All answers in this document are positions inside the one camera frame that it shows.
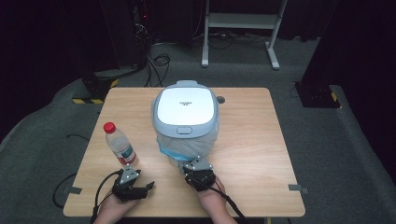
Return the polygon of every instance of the table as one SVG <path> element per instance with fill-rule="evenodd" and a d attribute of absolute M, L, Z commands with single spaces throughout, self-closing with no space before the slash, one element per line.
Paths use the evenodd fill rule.
<path fill-rule="evenodd" d="M 211 13 L 209 11 L 209 0 L 206 0 L 205 10 L 205 35 L 202 49 L 202 67 L 209 66 L 209 27 L 224 27 L 224 28 L 248 28 L 248 29 L 268 29 L 273 30 L 271 40 L 265 42 L 265 47 L 274 70 L 280 68 L 277 61 L 274 44 L 279 31 L 280 23 L 283 19 L 283 13 L 286 8 L 288 0 L 282 0 L 280 9 L 274 15 L 261 14 L 234 14 L 234 13 Z"/>
<path fill-rule="evenodd" d="M 147 199 L 127 217 L 207 217 L 194 193 L 158 148 L 151 125 L 150 106 L 161 88 L 113 88 L 105 104 L 73 184 L 80 194 L 69 194 L 68 217 L 90 217 L 94 195 L 102 180 L 121 168 L 106 145 L 103 125 L 113 121 L 129 137 L 142 170 L 135 187 L 155 181 Z M 265 88 L 211 88 L 225 103 L 219 105 L 219 136 L 208 156 L 227 194 L 246 217 L 301 217 L 300 191 L 279 126 L 270 92 Z M 99 200 L 111 189 L 103 186 Z M 237 217 L 228 205 L 230 213 Z"/>

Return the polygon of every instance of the human arm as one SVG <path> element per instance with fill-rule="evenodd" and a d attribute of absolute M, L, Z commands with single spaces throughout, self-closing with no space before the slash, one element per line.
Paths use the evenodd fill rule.
<path fill-rule="evenodd" d="M 140 200 L 131 200 L 123 203 L 111 194 L 102 203 L 98 217 L 93 224 L 114 224 L 124 217 Z"/>
<path fill-rule="evenodd" d="M 214 189 L 221 190 L 225 193 L 224 185 L 216 176 L 216 183 L 211 186 Z M 236 224 L 236 221 L 230 215 L 226 208 L 226 201 L 217 192 L 212 189 L 204 191 L 194 190 L 202 208 L 210 215 L 214 224 Z"/>

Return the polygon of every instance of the red bottle cap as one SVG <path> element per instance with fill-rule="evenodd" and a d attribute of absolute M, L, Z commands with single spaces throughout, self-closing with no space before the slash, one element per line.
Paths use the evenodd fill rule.
<path fill-rule="evenodd" d="M 113 122 L 108 122 L 103 126 L 106 133 L 114 133 L 116 131 L 116 125 Z"/>

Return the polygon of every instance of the metal stand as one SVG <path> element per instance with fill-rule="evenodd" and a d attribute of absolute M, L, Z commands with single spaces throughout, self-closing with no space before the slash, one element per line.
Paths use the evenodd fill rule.
<path fill-rule="evenodd" d="M 287 3 L 288 0 L 282 0 L 282 5 L 276 15 L 258 15 L 209 13 L 209 0 L 206 0 L 205 37 L 202 50 L 202 67 L 209 66 L 209 27 L 224 27 L 273 30 L 271 34 L 271 41 L 265 42 L 265 46 L 268 51 L 273 69 L 278 70 L 280 66 L 274 52 L 274 44 Z"/>

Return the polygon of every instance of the water bottle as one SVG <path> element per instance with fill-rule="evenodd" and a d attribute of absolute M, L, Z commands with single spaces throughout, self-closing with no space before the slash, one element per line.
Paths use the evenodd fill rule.
<path fill-rule="evenodd" d="M 108 122 L 103 126 L 106 133 L 106 141 L 110 149 L 119 159 L 122 165 L 137 163 L 136 153 L 128 140 L 128 137 L 113 122 Z"/>

